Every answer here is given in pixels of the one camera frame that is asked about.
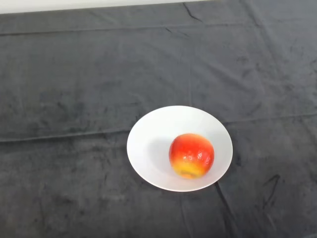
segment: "apple skin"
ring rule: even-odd
[[[214,160],[212,144],[197,134],[183,134],[169,148],[169,161],[180,176],[195,179],[205,175]]]

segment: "white wall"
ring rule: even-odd
[[[0,0],[0,14],[183,1],[196,0]]]

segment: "apple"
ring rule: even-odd
[[[214,160],[212,144],[203,136],[183,134],[176,137],[169,148],[169,161],[175,172],[187,179],[205,175]]]

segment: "bowl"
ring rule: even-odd
[[[214,162],[202,177],[179,176],[169,162],[172,141],[186,133],[199,134],[214,148]],[[130,131],[127,153],[134,170],[150,184],[177,192],[195,191],[218,181],[232,160],[232,142],[226,128],[212,115],[193,107],[170,106],[139,119]]]

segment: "red apple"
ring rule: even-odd
[[[183,134],[174,139],[169,148],[169,161],[173,169],[184,178],[205,175],[214,160],[212,144],[197,134]]]

